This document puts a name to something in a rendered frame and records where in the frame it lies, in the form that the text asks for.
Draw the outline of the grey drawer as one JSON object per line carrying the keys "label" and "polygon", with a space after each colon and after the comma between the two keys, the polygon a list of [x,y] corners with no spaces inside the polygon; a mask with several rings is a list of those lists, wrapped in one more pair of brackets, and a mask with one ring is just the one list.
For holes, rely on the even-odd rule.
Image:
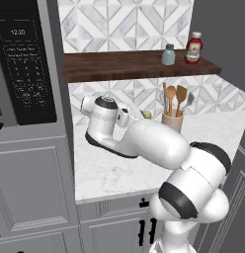
{"label": "grey drawer", "polygon": [[81,253],[78,229],[72,227],[0,239],[0,253]]}
{"label": "grey drawer", "polygon": [[145,200],[149,202],[151,196],[140,195],[78,205],[79,217],[81,221],[87,221],[102,217],[146,211],[148,207],[139,207],[142,198],[145,198]]}

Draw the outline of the metal whisk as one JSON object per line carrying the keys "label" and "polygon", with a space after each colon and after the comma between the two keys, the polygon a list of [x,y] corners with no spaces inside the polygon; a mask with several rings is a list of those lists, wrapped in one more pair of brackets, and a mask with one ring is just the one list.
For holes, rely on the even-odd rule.
{"label": "metal whisk", "polygon": [[164,112],[167,113],[169,111],[169,92],[166,86],[166,83],[162,83],[162,91],[160,93],[160,101],[163,105]]}

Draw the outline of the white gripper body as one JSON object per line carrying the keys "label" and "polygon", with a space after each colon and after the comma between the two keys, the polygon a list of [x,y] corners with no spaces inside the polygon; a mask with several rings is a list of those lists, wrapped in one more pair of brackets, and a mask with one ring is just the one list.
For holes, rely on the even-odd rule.
{"label": "white gripper body", "polygon": [[141,113],[139,109],[133,105],[128,105],[127,107],[128,107],[129,119],[133,122],[139,121],[141,119]]}

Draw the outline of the wooden spatula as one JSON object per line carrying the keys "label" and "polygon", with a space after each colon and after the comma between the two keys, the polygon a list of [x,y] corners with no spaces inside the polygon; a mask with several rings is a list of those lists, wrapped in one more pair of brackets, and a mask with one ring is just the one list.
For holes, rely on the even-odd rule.
{"label": "wooden spatula", "polygon": [[185,101],[187,96],[187,89],[181,85],[177,86],[177,91],[176,91],[176,98],[178,101],[177,105],[177,111],[176,111],[176,117],[179,117],[179,112],[180,112],[180,105],[182,102]]}

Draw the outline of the grey base cabinet door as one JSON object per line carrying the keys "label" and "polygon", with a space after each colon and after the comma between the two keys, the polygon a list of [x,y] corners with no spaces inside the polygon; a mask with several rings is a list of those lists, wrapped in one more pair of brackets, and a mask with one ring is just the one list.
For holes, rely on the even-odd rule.
{"label": "grey base cabinet door", "polygon": [[85,253],[144,253],[138,245],[139,221],[146,211],[103,217],[81,223]]}

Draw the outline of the wooden spoon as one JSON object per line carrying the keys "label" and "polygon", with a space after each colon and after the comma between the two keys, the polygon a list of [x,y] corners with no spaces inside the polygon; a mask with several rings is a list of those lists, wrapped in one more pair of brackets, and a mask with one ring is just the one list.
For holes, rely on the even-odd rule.
{"label": "wooden spoon", "polygon": [[172,101],[176,95],[176,88],[174,86],[169,86],[167,90],[169,93],[169,117],[172,117]]}

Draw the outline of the black microwave oven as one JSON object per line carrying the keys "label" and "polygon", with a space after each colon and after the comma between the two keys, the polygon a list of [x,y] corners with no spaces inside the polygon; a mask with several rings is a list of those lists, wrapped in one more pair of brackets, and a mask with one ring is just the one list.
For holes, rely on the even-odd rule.
{"label": "black microwave oven", "polygon": [[55,121],[38,0],[0,0],[0,129]]}

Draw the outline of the beige utensil pot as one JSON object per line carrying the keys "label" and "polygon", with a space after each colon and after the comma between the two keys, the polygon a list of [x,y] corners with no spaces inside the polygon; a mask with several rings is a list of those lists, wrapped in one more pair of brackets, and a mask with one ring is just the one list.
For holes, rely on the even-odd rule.
{"label": "beige utensil pot", "polygon": [[172,114],[169,114],[169,112],[164,112],[162,114],[162,123],[176,132],[181,132],[183,118],[182,111],[179,112],[179,116],[176,116],[176,109],[173,109]]}

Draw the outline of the dark wooden shelf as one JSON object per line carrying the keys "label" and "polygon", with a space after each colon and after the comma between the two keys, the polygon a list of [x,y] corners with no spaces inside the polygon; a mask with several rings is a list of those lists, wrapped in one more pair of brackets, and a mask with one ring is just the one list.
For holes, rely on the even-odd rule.
{"label": "dark wooden shelf", "polygon": [[197,65],[185,62],[186,51],[176,49],[175,63],[161,63],[161,50],[65,53],[66,83],[220,74],[221,68],[202,58]]}

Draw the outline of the grey side cabinet panel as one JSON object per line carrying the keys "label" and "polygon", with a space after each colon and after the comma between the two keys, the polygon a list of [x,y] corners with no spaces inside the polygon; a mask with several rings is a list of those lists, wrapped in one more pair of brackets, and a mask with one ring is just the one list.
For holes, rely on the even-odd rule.
{"label": "grey side cabinet panel", "polygon": [[229,197],[228,215],[200,226],[194,244],[198,253],[245,253],[245,130],[222,190]]}

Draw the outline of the grey bottom drawer front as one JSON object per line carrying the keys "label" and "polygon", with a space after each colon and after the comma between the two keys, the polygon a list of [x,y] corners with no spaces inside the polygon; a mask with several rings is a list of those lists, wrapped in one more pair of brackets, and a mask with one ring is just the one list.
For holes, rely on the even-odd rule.
{"label": "grey bottom drawer front", "polygon": [[72,227],[0,239],[0,253],[81,253],[78,229]]}

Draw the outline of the blue-grey shaker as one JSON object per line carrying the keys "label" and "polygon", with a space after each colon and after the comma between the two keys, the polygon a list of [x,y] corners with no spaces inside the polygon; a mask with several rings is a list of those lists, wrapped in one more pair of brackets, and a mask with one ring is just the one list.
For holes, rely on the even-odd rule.
{"label": "blue-grey shaker", "polygon": [[174,46],[170,43],[166,44],[166,48],[162,52],[162,63],[164,65],[173,65],[175,63]]}

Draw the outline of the grey tall cabinet door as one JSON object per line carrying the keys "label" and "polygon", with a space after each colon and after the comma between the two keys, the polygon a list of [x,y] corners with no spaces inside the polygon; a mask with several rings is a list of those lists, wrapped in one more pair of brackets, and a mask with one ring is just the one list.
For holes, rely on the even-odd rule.
{"label": "grey tall cabinet door", "polygon": [[77,224],[67,139],[0,142],[0,239]]}

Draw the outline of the red condiment bottle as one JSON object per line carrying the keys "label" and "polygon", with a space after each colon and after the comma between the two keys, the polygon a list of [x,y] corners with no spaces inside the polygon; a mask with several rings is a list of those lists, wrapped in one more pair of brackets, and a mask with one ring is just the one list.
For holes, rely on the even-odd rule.
{"label": "red condiment bottle", "polygon": [[186,63],[197,65],[201,59],[202,48],[202,34],[200,32],[193,32],[191,39],[187,43],[187,52],[185,55]]}

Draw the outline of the grey spatula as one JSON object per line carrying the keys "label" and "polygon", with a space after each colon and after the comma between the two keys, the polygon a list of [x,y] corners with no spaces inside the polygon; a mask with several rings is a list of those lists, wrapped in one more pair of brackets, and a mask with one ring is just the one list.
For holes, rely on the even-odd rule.
{"label": "grey spatula", "polygon": [[188,106],[190,106],[190,105],[193,103],[194,100],[195,100],[195,96],[194,96],[194,94],[193,94],[192,92],[190,92],[190,93],[189,93],[189,96],[188,96],[187,104],[186,104],[186,105],[184,106],[184,108],[182,109],[182,112],[184,112],[185,109],[186,109]]}

